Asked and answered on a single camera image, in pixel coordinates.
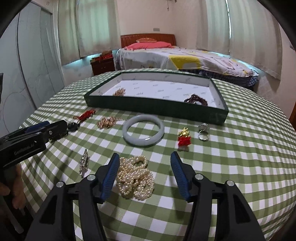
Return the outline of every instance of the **wardrobe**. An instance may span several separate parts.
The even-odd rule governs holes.
[[[0,38],[0,73],[2,137],[64,88],[51,13],[31,2],[13,19]]]

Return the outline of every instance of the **green gingham tablecloth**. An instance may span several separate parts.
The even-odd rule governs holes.
[[[74,115],[90,109],[83,95],[117,73],[101,74],[67,86],[38,108],[22,127],[45,120],[73,121]],[[99,205],[106,236],[119,241],[182,240],[192,204],[186,203],[179,194],[170,167],[170,154],[177,150],[177,133],[186,126],[192,144],[189,152],[179,152],[182,161],[211,181],[233,180],[269,240],[289,218],[295,205],[296,132],[275,104],[242,87],[220,80],[214,82],[229,114],[224,126],[211,126],[210,141],[198,139],[198,122],[159,116],[165,125],[163,139],[152,147],[132,147],[122,137],[123,121],[108,130],[98,129],[96,123],[103,116],[128,119],[138,113],[97,109],[96,115],[85,121],[77,132],[54,144],[48,143],[47,150],[21,163],[29,206],[36,212],[59,180],[66,184],[81,180],[79,161],[85,148],[90,155],[86,175],[108,163],[113,152],[121,157],[144,155],[150,160],[148,169],[155,178],[154,193],[145,201],[137,201],[124,199],[117,187],[113,187],[111,197]],[[138,123],[129,131],[135,137],[145,138],[154,135],[157,128],[150,123]],[[78,202],[73,206],[76,239],[83,240]],[[217,202],[213,202],[209,240],[214,240],[216,214]]]

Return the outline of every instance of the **blue gripper pad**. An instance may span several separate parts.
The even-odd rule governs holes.
[[[114,153],[108,164],[109,169],[102,184],[102,193],[100,198],[103,201],[105,201],[110,197],[113,183],[115,181],[115,178],[117,176],[117,172],[119,169],[119,165],[120,165],[119,155],[117,153]]]
[[[38,130],[42,127],[48,126],[49,124],[50,123],[48,121],[44,121],[44,122],[38,123],[36,125],[30,126],[30,127],[28,127],[26,133],[33,132],[33,131]]]
[[[178,156],[177,153],[173,152],[170,155],[170,165],[172,167],[175,179],[177,181],[177,185],[179,188],[179,192],[181,196],[188,201],[190,198],[190,193],[189,193],[189,182],[185,176],[185,173],[182,169],[182,161],[180,157]]]

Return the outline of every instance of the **window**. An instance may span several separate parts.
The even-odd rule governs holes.
[[[120,48],[116,1],[59,1],[58,32],[62,65]]]
[[[197,0],[196,10],[197,49],[230,55],[281,79],[279,23],[257,0]]]

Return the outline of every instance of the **wooden nightstand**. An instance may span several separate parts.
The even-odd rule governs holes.
[[[107,59],[97,57],[91,59],[90,62],[94,75],[102,74],[108,71],[115,71],[113,57]]]

